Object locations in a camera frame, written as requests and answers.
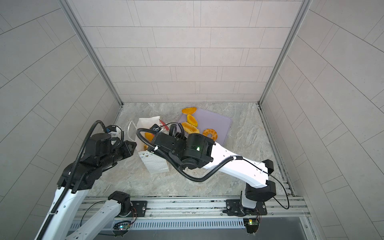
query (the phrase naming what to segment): purple cutting board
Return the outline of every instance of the purple cutting board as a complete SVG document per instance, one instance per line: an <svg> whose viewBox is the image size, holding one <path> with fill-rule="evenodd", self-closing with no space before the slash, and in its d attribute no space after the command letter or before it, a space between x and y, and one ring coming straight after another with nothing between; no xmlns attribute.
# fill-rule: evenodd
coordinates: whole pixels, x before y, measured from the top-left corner
<svg viewBox="0 0 384 240"><path fill-rule="evenodd" d="M216 142L218 142L220 145L224 145L225 140L227 138L227 134L229 132L229 128L231 127L232 119L227 116L220 115L218 113L214 113L202 108L197 108L196 112L192 114L192 116L195 117L197 121L197 129L200 130L200 133L202 134L204 130L207 128L211 128L217 132L217 139ZM177 122L186 122L187 121L187 115L181 114L179 120Z"/></svg>

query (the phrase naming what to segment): metal frame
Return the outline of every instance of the metal frame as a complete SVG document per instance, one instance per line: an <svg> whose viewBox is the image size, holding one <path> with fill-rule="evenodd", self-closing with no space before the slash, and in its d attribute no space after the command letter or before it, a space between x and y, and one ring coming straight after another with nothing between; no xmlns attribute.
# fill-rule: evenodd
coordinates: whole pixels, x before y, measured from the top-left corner
<svg viewBox="0 0 384 240"><path fill-rule="evenodd" d="M295 21L293 22L291 30L288 33L288 36L284 42L283 48L281 49L280 55L276 61L275 66L273 67L271 76L269 77L269 80L268 80L268 82L265 86L265 89L263 91L263 94L260 98L260 101L259 101L260 105L262 105L263 102L265 101L265 97L266 97L269 89L271 88L272 82L276 78L277 73L279 72L280 67L283 64L283 60L284 60L285 56L287 55L288 50L293 43L293 39L295 38L295 36L296 36L296 34L300 28L300 25L303 22L306 13L308 12L311 1L312 0L303 0L303 2L301 3L301 6L300 6L299 11L297 12Z"/></svg>
<svg viewBox="0 0 384 240"><path fill-rule="evenodd" d="M63 10L65 16L67 17L68 21L70 22L73 30L75 31L77 37L80 39L80 42L84 46L85 50L88 53L88 56L91 58L91 61L95 65L97 71L100 73L100 76L104 79L105 83L107 84L109 90L112 92L113 96L119 103L120 107L123 105L123 101L121 100L119 94L117 93L115 87L113 86L111 80L109 79L107 73L105 72L105 69L103 65L101 64L99 58L97 57L95 51L93 50L88 38L86 37L82 27L80 26L79 22L77 21L71 7L69 6L67 0L57 0L61 9Z"/></svg>

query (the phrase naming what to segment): ventilation grille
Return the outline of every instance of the ventilation grille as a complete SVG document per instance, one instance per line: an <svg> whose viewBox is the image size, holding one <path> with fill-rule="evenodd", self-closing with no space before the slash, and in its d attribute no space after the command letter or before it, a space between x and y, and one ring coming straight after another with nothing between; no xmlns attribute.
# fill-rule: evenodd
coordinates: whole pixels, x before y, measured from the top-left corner
<svg viewBox="0 0 384 240"><path fill-rule="evenodd" d="M159 219L137 220L131 230L159 229L202 229L202 228L245 228L243 220L229 219Z"/></svg>

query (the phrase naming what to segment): black cable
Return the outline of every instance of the black cable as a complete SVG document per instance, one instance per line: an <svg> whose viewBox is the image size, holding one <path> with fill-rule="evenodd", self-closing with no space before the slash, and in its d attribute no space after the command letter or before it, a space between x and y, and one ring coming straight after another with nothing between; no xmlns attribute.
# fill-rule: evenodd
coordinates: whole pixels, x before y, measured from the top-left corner
<svg viewBox="0 0 384 240"><path fill-rule="evenodd" d="M92 206L90 206L90 207L85 211L83 217L81 218L80 226L81 226L81 223L83 222L83 218L84 218L85 214L88 212L88 210L91 209L91 207L95 206L96 204L98 204L98 203L100 203L100 202L106 202L106 201L99 201L99 202L97 202L97 203L92 204Z"/></svg>
<svg viewBox="0 0 384 240"><path fill-rule="evenodd" d="M251 164L251 165L254 166L255 168L259 169L260 171L264 172L261 168L259 168L259 167L255 166L255 165L253 165L250 161L245 160L245 159L243 159L243 160L246 161L247 163ZM283 205L282 205L282 204L281 204L275 197L273 197L273 199L275 199L276 202L277 202L278 204L280 204L280 206L282 206L284 209L288 209L288 208L289 208L289 199L288 199L288 194L287 194L287 191L285 190L284 185L283 185L277 178L275 178L274 176L272 176L271 174L269 174L269 173L267 173L267 172L264 172L264 173L266 173L266 174L268 174L269 176L273 177L273 178L274 178L276 181L278 181L278 182L280 183L280 185L283 187L284 192L285 192L285 196L287 197L288 207L285 208L285 207L284 207L284 206L283 206Z"/></svg>
<svg viewBox="0 0 384 240"><path fill-rule="evenodd" d="M84 138L84 141L83 141L83 143L82 143L82 145L80 147L79 153L77 154L77 157L76 157L75 161L73 162L73 165L72 165L72 168L71 168L71 172L70 172L71 174L68 177L68 180L67 180L67 182L65 184L64 190L61 193L60 197L57 199L57 202L53 206L49 216L46 218L46 220L45 220L43 226L41 227L41 230L40 230L39 235L37 236L36 240L42 240L43 239L44 234L45 234L49 224L51 223L53 216L56 214L57 209L59 208L61 202L63 201L65 195L67 194L69 188L71 187L71 184L72 184L72 181L73 181L73 176L74 176L74 174L76 172L76 169L77 169L77 167L78 167L78 165L80 163L80 159L81 159L81 157L82 157L82 155L84 153L85 145L88 142L88 139L91 137L91 134L92 134L93 130L95 129L95 127L97 126L97 124L100 124L101 127L103 128L103 131L105 133L107 133L107 128L105 127L105 125L104 125L104 123L102 121L97 120L97 121L95 121L92 124L92 126L89 129L87 135Z"/></svg>

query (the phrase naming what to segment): wire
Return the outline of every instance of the wire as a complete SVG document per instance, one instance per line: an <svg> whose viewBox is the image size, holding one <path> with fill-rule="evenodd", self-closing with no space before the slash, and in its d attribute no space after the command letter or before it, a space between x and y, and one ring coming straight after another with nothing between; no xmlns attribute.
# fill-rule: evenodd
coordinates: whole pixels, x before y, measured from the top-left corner
<svg viewBox="0 0 384 240"><path fill-rule="evenodd" d="M99 201L99 202L97 202L97 203L92 204L92 206L90 206L90 207L85 211L83 217L81 218L80 226L81 226L81 223L82 223L82 221L83 221L83 218L84 218L85 214L88 212L88 210L89 210L91 207L93 207L94 205L96 205L96 204L98 204L98 203L100 203L100 202L106 202L106 201Z"/></svg>
<svg viewBox="0 0 384 240"><path fill-rule="evenodd" d="M253 165L250 161L245 160L245 159L243 159L243 160L246 161L247 163L251 164L251 165L254 166L255 168L259 169L260 171L264 172L261 168L259 168L259 167L255 166L255 165ZM288 199L288 194L287 194L287 191L285 190L284 185L283 185L277 178L275 178L274 176L272 176L271 174L269 174L269 173L267 173L267 172L264 172L264 173L266 173L266 174L268 174L269 176L273 177L273 178L274 178L276 181L278 181L278 182L280 183L280 185L283 187L284 192L285 192L285 196L287 197L288 207L287 207L287 208L284 207L284 206L283 206L283 205L282 205L282 204L281 204L275 197L273 197L273 199L275 199L276 202L277 202L278 204L280 204L280 206L282 206L284 209L288 209L288 208L289 208L289 199Z"/></svg>

